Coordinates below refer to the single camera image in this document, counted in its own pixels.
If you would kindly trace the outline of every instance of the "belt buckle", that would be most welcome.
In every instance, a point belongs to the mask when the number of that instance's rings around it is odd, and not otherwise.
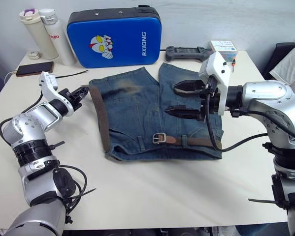
[[[167,141],[167,137],[165,133],[156,133],[153,135],[153,144],[161,144]]]

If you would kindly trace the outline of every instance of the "cartoon character print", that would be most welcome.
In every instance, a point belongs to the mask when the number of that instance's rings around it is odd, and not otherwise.
[[[102,36],[95,36],[90,41],[89,47],[94,50],[96,53],[101,53],[104,58],[111,59],[113,58],[112,55],[112,40],[111,37],[104,35]]]

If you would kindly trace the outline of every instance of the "black controller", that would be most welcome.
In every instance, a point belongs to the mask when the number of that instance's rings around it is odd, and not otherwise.
[[[169,46],[166,48],[166,61],[173,59],[198,59],[201,62],[208,59],[209,52],[203,47],[196,48],[175,48]]]

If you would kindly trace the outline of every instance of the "blue case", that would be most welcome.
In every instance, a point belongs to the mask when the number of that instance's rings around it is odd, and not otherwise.
[[[152,64],[161,46],[162,26],[149,6],[73,12],[67,34],[86,68]]]

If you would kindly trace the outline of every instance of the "brown belt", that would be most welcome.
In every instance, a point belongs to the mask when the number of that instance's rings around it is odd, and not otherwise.
[[[206,147],[213,147],[212,142],[210,139],[205,138],[185,138],[186,145],[190,146],[206,146]],[[153,144],[171,144],[171,145],[178,145],[183,146],[183,138],[176,138],[165,133],[156,133],[153,135]],[[222,143],[220,141],[216,141],[216,145],[219,148],[222,148]]]
[[[89,93],[92,97],[93,104],[95,106],[95,110],[98,117],[98,125],[99,132],[101,136],[101,141],[103,145],[103,149],[105,152],[110,151],[110,138],[109,138],[109,122],[107,111],[100,93],[100,90],[97,87],[90,86]],[[153,135],[152,139],[153,144],[171,144],[177,146],[206,146],[213,147],[210,139],[205,138],[176,138],[165,133],[156,133]],[[219,148],[222,148],[222,143],[220,141],[216,141],[216,144]]]

